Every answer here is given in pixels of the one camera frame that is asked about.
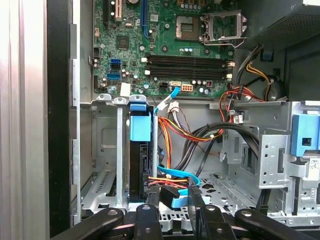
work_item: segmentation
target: black ram slot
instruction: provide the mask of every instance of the black ram slot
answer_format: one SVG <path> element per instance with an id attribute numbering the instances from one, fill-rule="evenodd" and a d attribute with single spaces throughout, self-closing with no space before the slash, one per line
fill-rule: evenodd
<path id="1" fill-rule="evenodd" d="M 214 79 L 223 80 L 226 78 L 225 71 L 209 70 L 209 69 L 192 69 L 192 68 L 173 68 L 173 67 L 158 67 L 149 68 L 150 75 L 153 77 L 181 77 L 186 79 Z"/>
<path id="2" fill-rule="evenodd" d="M 223 59 L 212 59 L 204 57 L 190 57 L 190 56 L 160 56 L 147 54 L 150 65 L 183 65 L 184 67 L 220 67 L 224 68 L 227 61 Z"/>

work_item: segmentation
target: orange wire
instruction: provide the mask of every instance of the orange wire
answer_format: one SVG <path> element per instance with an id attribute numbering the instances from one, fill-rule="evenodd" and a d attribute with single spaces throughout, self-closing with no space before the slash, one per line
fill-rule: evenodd
<path id="1" fill-rule="evenodd" d="M 169 185 L 181 188 L 181 189 L 187 189 L 188 188 L 186 186 L 182 186 L 182 185 L 179 185 L 179 184 L 176 184 L 176 183 L 173 183 L 173 182 L 169 182 L 169 181 L 153 181 L 153 182 L 149 183 L 149 185 L 152 185 L 152 184 L 169 184 Z"/>

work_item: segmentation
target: blue release tab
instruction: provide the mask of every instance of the blue release tab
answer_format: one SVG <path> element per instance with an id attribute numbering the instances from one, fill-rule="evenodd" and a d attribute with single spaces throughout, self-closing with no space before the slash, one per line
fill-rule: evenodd
<path id="1" fill-rule="evenodd" d="M 151 115 L 130 116 L 130 140 L 134 142 L 151 141 Z"/>
<path id="2" fill-rule="evenodd" d="M 146 103 L 131 103 L 130 104 L 130 111 L 147 111 L 147 104 Z"/>
<path id="3" fill-rule="evenodd" d="M 320 150 L 319 124 L 319 115 L 293 115 L 291 139 L 292 155 L 302 157 L 307 150 Z"/>

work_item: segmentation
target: chip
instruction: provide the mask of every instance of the chip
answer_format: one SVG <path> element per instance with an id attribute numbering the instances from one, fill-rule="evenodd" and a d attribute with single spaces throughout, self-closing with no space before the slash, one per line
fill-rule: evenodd
<path id="1" fill-rule="evenodd" d="M 116 48 L 120 50 L 127 50 L 129 48 L 129 37 L 122 35 L 116 36 Z"/>

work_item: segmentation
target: metal panel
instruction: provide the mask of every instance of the metal panel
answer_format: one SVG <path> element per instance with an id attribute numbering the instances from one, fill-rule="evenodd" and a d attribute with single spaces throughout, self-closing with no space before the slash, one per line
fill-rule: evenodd
<path id="1" fill-rule="evenodd" d="M 0 2 L 0 239 L 49 238 L 47 2 Z"/>
<path id="2" fill-rule="evenodd" d="M 241 46 L 264 44 L 270 49 L 285 49 L 320 32 L 319 3 L 303 0 L 241 0 L 239 8 L 248 19 L 248 37 Z"/>

